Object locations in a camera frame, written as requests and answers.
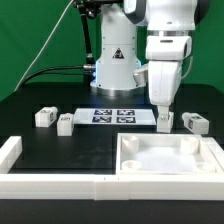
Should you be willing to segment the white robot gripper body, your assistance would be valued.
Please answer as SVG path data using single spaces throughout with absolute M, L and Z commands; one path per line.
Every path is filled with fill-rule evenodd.
M 180 61 L 150 61 L 148 64 L 149 99 L 153 105 L 169 107 L 181 82 Z

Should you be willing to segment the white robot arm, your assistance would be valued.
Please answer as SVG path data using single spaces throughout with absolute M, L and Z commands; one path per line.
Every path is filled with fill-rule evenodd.
M 170 125 L 170 105 L 192 59 L 193 32 L 210 0 L 93 0 L 101 15 L 101 56 L 91 88 L 108 95 L 148 89 L 157 123 Z

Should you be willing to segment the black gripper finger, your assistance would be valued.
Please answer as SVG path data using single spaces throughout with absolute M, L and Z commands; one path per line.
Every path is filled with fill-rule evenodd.
M 164 122 L 169 120 L 169 108 L 167 106 L 158 107 L 158 120 Z

